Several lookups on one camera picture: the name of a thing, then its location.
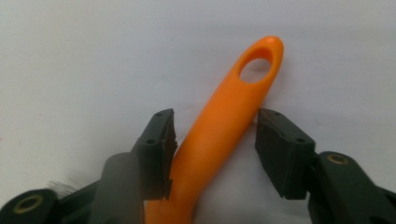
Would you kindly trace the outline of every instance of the bristles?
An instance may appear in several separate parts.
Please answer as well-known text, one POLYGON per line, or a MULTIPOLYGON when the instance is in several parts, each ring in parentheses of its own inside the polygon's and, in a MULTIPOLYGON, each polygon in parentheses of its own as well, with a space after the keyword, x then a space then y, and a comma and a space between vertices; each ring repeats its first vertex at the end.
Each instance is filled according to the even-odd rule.
POLYGON ((59 199, 62 199, 77 191, 75 188, 63 184, 59 181, 50 181, 49 183, 47 183, 47 186, 48 189, 55 191, 59 199))

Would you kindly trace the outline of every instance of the orange handle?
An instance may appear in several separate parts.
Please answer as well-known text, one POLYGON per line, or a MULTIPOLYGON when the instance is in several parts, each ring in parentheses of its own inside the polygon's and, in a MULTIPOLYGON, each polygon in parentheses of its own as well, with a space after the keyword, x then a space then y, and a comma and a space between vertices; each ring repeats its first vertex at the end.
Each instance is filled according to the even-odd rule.
POLYGON ((146 223, 190 224, 193 207, 253 120, 273 83, 283 57, 282 41, 265 37, 252 45, 223 79, 177 152, 169 201, 148 202, 146 223), (250 61, 265 59, 270 71, 260 81, 239 76, 250 61))

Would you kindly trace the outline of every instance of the white background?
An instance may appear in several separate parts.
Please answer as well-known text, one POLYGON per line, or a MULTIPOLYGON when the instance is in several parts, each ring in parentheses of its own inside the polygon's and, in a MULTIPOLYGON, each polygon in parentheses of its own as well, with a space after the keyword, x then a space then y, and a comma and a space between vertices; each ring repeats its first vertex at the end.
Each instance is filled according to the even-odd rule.
MULTIPOLYGON (((317 152, 345 153, 396 191, 395 11, 393 1, 3 0, 0 205, 51 180, 91 183, 159 110, 175 109, 181 143, 239 55, 266 35, 281 37, 285 54, 262 106, 300 126, 317 152)), ((254 134, 255 122, 194 223, 309 223, 306 201, 272 187, 254 134)))

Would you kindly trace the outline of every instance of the screw hole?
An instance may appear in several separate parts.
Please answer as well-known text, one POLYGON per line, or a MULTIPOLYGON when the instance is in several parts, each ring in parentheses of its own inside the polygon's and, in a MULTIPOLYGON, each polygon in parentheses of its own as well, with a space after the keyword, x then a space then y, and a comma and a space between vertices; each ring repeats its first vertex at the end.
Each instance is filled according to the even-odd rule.
POLYGON ((337 163, 337 164, 340 164, 340 165, 345 165, 345 164, 347 164, 347 159, 344 158, 344 157, 341 156, 341 155, 332 154, 332 155, 328 156, 327 159, 328 159, 329 161, 333 162, 333 163, 337 163))
POLYGON ((149 140, 146 141, 146 143, 147 143, 147 144, 154 144, 154 143, 155 143, 155 140, 154 140, 154 139, 149 139, 149 140))
POLYGON ((34 194, 20 200, 14 207, 14 213, 23 214, 34 210, 43 203, 43 196, 34 194))

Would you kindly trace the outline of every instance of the handle hole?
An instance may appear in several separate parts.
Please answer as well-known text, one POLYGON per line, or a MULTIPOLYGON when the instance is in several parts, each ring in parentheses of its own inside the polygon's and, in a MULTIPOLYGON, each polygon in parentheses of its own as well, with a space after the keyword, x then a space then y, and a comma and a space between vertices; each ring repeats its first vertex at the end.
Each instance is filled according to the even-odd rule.
POLYGON ((265 59, 250 61, 241 71, 239 78, 246 83, 259 82, 270 71, 271 64, 265 59))

